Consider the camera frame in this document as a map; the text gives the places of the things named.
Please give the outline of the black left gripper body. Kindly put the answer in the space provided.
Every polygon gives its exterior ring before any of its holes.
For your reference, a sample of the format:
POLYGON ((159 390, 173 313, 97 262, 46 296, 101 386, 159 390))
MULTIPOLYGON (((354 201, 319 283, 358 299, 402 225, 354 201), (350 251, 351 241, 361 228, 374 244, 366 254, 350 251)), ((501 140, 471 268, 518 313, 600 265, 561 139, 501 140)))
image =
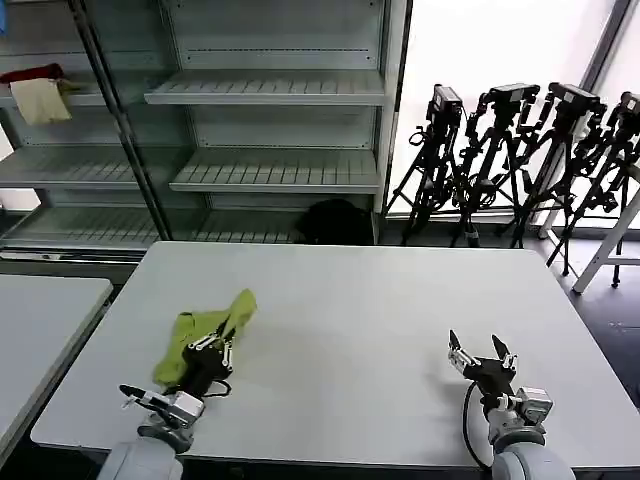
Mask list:
POLYGON ((191 396, 228 396, 232 387, 228 378, 232 371, 222 365, 220 341, 201 351, 183 350, 186 370, 178 382, 178 390, 191 396))

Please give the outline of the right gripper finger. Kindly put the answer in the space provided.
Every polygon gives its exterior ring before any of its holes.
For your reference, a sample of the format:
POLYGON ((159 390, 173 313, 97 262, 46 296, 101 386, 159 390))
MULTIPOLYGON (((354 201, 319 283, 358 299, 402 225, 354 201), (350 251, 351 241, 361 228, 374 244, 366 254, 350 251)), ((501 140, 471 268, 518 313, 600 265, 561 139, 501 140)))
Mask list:
POLYGON ((449 350, 448 356, 450 363, 460 374, 468 374, 471 370, 481 366, 480 361, 464 350, 455 332, 449 330, 449 350))
POLYGON ((517 355, 513 354, 508 346, 495 334, 492 335, 494 350, 501 362, 503 370, 515 371, 517 355))

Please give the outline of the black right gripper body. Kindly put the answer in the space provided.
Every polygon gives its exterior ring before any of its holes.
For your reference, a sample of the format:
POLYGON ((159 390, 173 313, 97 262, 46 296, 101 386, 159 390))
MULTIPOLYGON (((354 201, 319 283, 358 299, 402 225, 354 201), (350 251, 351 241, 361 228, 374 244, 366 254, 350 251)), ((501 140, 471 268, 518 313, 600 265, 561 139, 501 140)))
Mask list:
POLYGON ((479 358, 475 364, 467 365, 463 376, 474 381, 484 396, 512 396, 511 382, 516 372, 504 367, 499 359, 479 358))

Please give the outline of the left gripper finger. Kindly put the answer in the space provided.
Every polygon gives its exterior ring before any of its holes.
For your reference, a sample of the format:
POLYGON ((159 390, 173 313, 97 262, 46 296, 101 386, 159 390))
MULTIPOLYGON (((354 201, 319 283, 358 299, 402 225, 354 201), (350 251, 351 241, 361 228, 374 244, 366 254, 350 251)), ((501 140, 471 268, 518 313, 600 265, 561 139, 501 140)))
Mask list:
POLYGON ((203 337, 197 339, 188 344, 187 348, 189 350, 201 351, 205 348, 211 348, 216 342, 222 339, 222 334, 224 333, 225 326, 220 325, 215 331, 209 332, 203 337))
POLYGON ((233 370, 233 342, 236 334, 236 328, 229 328, 226 323, 219 326, 219 337, 222 353, 222 365, 227 371, 233 370))

